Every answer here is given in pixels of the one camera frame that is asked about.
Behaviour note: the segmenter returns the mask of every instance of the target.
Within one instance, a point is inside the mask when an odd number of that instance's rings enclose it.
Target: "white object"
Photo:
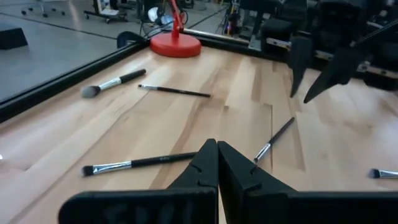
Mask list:
[[[386,5],[393,6],[394,5],[394,0],[387,0]]]
[[[151,22],[155,22],[155,20],[157,19],[158,9],[159,9],[158,7],[153,7],[152,9],[148,10],[148,18]]]
[[[114,9],[103,9],[100,14],[105,15],[105,16],[116,16],[119,14],[119,10],[114,10]]]

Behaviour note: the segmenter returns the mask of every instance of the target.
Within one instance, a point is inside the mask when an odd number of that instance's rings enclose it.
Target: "gray floor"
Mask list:
[[[49,12],[42,17],[39,11],[21,14],[33,0],[0,0],[0,21],[19,26],[29,43],[26,47],[0,50],[0,101],[80,65],[116,50],[115,38],[129,30],[138,33],[137,22],[107,24],[102,18],[85,19],[84,10],[92,11],[92,0],[52,2],[51,6],[64,10]],[[218,4],[198,1],[187,10],[189,21],[185,27],[214,32],[225,10]]]

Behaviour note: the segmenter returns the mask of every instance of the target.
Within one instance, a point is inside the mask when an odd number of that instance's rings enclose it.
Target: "brush bristles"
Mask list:
[[[80,90],[81,97],[83,98],[94,98],[101,91],[99,86],[86,86]]]
[[[88,177],[88,176],[94,175],[93,166],[84,166],[83,168],[81,168],[81,175],[83,177]]]
[[[368,173],[368,177],[378,179],[380,178],[380,171],[378,169],[371,169]]]

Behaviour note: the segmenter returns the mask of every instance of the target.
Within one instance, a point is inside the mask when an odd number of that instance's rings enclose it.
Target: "wooden table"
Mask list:
[[[140,68],[145,77],[80,97],[83,86]],[[261,162],[264,170],[297,190],[397,189],[396,181],[366,177],[373,167],[398,169],[396,96],[352,80],[305,105],[317,74],[309,70],[290,99],[282,63],[209,48],[187,59],[142,50],[1,125],[0,223],[56,223],[61,204],[84,190],[164,189],[188,161],[82,178],[84,165],[197,151],[208,138],[252,159],[292,116],[294,125]],[[213,96],[147,91],[138,83]]]

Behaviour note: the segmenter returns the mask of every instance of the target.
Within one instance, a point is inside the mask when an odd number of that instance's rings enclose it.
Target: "wood grain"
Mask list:
[[[147,75],[80,98],[81,87],[139,68]],[[0,223],[56,223],[61,204],[84,190],[164,189],[188,162],[81,178],[84,165],[197,151],[208,138],[252,159],[292,116],[294,125],[261,162],[264,170],[297,190],[397,189],[397,182],[366,178],[373,167],[398,169],[396,96],[353,80],[305,105],[317,75],[308,70],[289,98],[291,74],[282,63],[209,48],[187,59],[132,55],[0,126]]]

